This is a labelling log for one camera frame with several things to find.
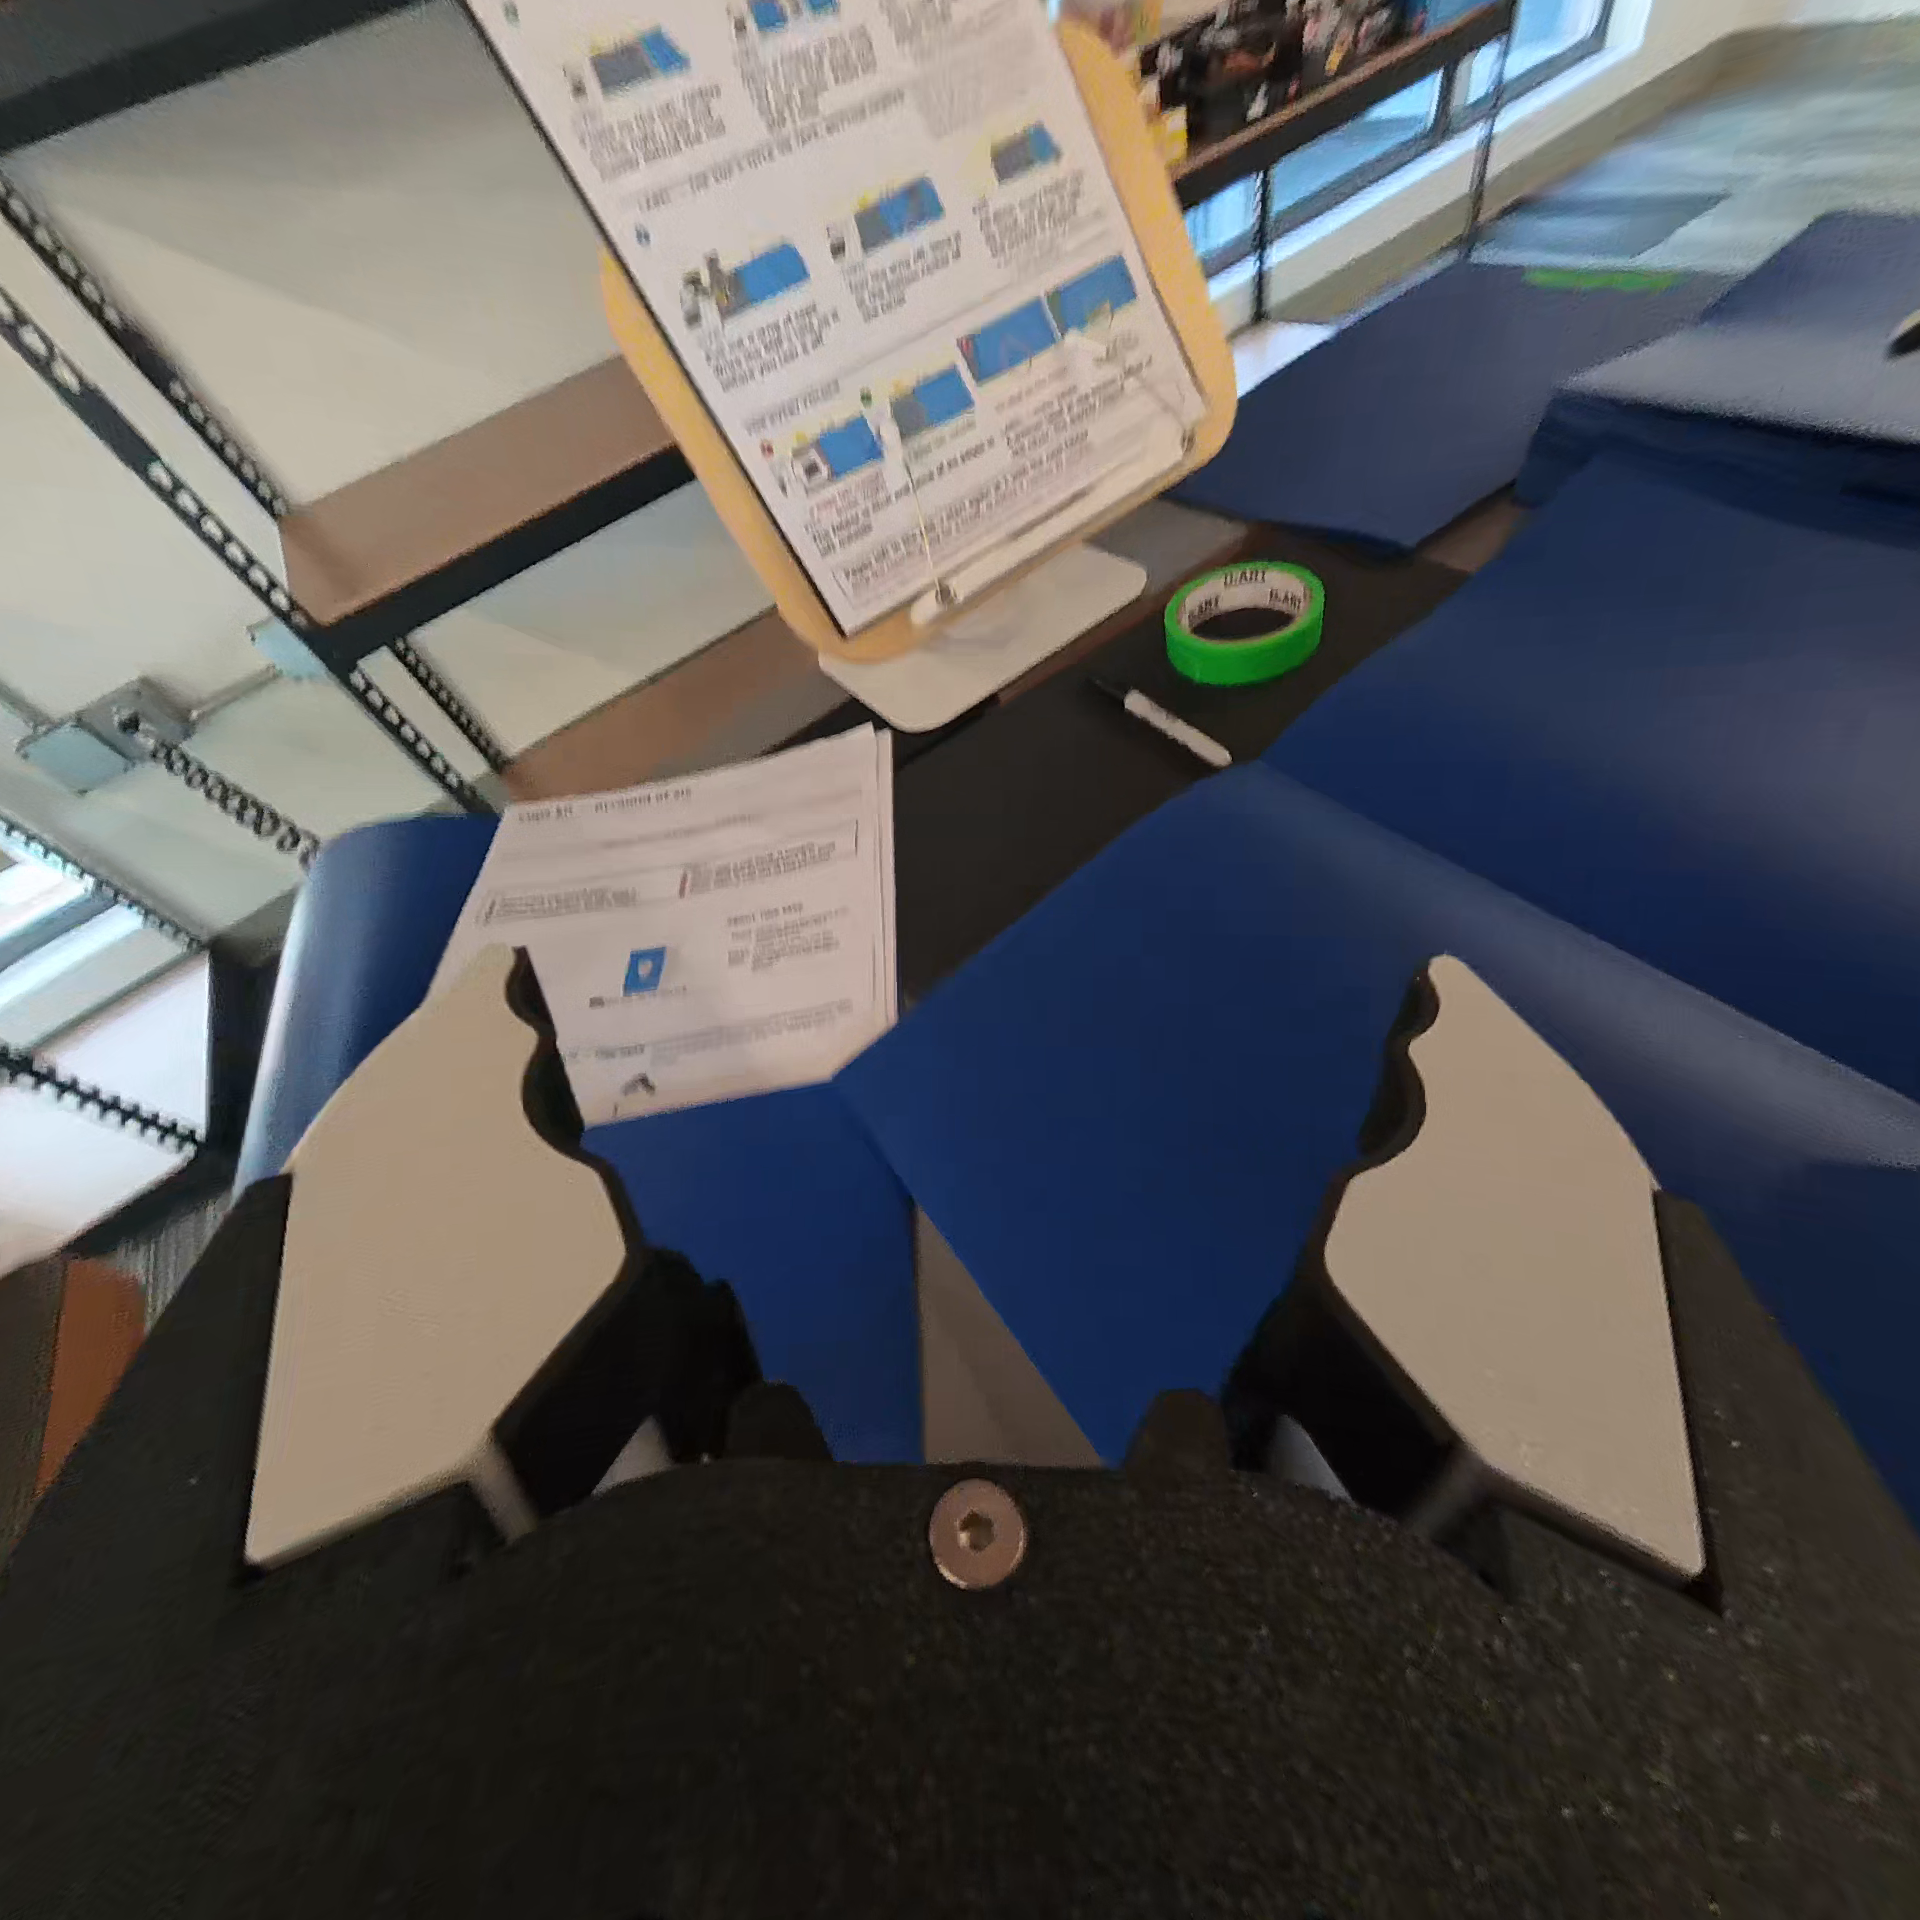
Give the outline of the blue mat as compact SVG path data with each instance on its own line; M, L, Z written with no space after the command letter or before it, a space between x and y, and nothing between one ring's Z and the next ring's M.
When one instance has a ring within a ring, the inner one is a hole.
M1915 517L1596 462L1265 761L1616 945L1915 944Z
M424 1000L495 839L476 815L336 836L279 952L231 1181L282 1172L326 1100ZM843 1463L924 1455L912 1206L831 1085L596 1124L646 1237L732 1284L762 1370L795 1385Z
M1694 322L1734 276L1564 294L1455 263L1337 326L1239 398L1223 449L1170 498L1410 551L1508 489L1572 374Z
M1452 956L1710 1216L1915 1508L1915 914L1760 869L1598 930L1272 770L1159 806L835 1078L1098 1457L1217 1385Z

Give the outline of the white marker pen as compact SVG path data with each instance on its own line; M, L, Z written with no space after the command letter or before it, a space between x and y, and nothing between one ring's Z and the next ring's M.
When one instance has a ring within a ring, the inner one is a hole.
M1135 722L1139 722L1145 729L1153 729L1164 741L1190 754L1194 761L1207 765L1212 772L1234 767L1234 754L1222 741L1217 741L1212 734L1203 730L1194 722L1184 719L1174 708L1167 708L1145 689L1126 688L1108 679L1090 679L1089 686L1105 702L1118 705Z

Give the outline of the printed white paper sheet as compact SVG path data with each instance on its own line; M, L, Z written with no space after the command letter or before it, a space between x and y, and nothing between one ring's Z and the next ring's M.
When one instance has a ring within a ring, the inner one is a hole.
M524 950L587 1127L826 1081L898 1017L894 745L510 806L428 992Z

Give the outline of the stack of blue mats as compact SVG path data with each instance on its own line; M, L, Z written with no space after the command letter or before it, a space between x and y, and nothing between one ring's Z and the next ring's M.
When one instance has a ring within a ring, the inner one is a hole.
M1915 301L1913 212L1825 212L1694 322L1564 382L1516 494L1635 460L1915 509Z

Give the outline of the grey electrical junction box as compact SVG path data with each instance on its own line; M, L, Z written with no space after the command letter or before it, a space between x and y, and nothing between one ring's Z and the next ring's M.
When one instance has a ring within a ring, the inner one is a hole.
M15 754L68 796L88 796L148 762L158 748L184 748L196 716L154 679L113 692L27 729Z

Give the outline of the wooden document stand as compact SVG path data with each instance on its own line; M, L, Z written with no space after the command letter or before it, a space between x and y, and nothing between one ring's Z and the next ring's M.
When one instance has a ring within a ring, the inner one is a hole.
M782 621L818 655L831 681L907 735L931 737L1129 607L1145 592L1145 569L1108 553L1098 537L1214 460L1236 412L1232 348L1129 71L1089 26L1066 23L1059 37L1143 256L1143 276L1179 337L1204 404L1179 452L1139 460L1098 486L1087 508L1064 509L946 574L954 600L929 586L912 607L856 638L841 634L630 274L614 253L602 253L600 263L603 308L623 359Z

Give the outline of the printed instruction sheet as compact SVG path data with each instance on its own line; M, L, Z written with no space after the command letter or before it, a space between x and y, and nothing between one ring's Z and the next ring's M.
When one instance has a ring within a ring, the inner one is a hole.
M856 638L1203 412L1048 5L465 5Z

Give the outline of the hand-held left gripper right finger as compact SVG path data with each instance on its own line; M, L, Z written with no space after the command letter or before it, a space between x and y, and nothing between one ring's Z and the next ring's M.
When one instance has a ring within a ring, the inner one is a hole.
M1508 1508L1675 1589L1710 1568L1657 1181L1474 968L1439 952L1383 1052L1385 1118L1328 1191L1303 1428L1441 1545Z

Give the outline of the green tape roll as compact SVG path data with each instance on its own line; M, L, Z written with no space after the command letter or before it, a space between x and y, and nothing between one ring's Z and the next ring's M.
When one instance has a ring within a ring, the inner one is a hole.
M1219 566L1168 598L1167 657L1196 686L1263 686L1319 652L1327 613L1328 592L1307 566L1276 560Z

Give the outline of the black metal shelf rack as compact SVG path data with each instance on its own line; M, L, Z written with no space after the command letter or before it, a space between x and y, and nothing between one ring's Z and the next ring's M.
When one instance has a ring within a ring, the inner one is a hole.
M59 406L411 765L490 806L532 741L738 613L600 245L463 5L6 5L6 220L160 406Z

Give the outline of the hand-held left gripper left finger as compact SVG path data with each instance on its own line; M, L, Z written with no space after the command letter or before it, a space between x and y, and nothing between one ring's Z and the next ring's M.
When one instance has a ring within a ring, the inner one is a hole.
M508 1541L561 1504L513 1407L638 1249L582 1149L532 964L482 949L287 1160L249 1568L468 1489Z

